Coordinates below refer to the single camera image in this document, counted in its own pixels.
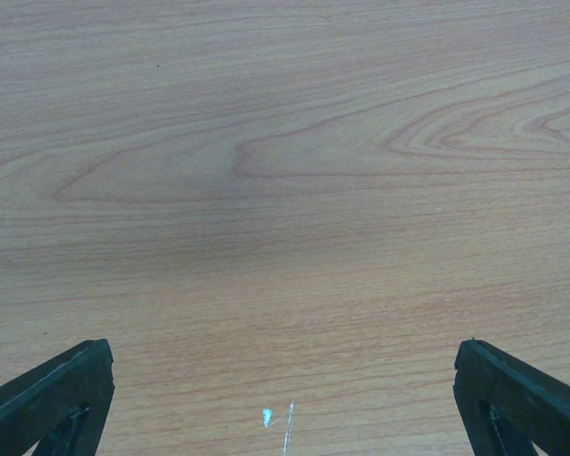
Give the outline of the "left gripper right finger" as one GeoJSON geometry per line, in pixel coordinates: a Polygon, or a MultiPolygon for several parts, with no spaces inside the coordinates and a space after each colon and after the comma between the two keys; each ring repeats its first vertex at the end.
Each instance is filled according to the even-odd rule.
{"type": "Polygon", "coordinates": [[[476,455],[570,455],[570,386],[477,339],[460,344],[453,393],[476,455]]]}

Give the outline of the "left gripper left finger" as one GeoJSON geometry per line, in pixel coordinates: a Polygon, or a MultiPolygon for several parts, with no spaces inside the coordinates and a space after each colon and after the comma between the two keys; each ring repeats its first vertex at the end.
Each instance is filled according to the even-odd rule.
{"type": "Polygon", "coordinates": [[[94,455],[115,391],[106,339],[86,340],[0,387],[0,455],[94,455]]]}

